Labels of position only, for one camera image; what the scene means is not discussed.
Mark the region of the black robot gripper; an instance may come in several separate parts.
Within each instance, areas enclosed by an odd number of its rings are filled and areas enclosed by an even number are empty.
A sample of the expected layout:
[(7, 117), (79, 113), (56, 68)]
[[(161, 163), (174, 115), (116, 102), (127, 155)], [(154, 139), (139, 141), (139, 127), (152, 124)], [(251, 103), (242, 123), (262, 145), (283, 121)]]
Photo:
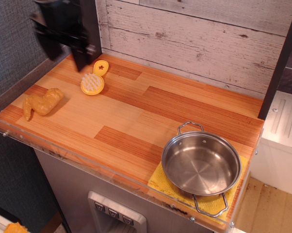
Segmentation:
[(80, 0), (35, 0), (40, 12), (30, 19), (35, 34), (49, 59), (62, 54), (61, 45), (71, 48), (78, 71), (93, 61), (94, 46), (87, 46), (87, 32), (82, 23)]

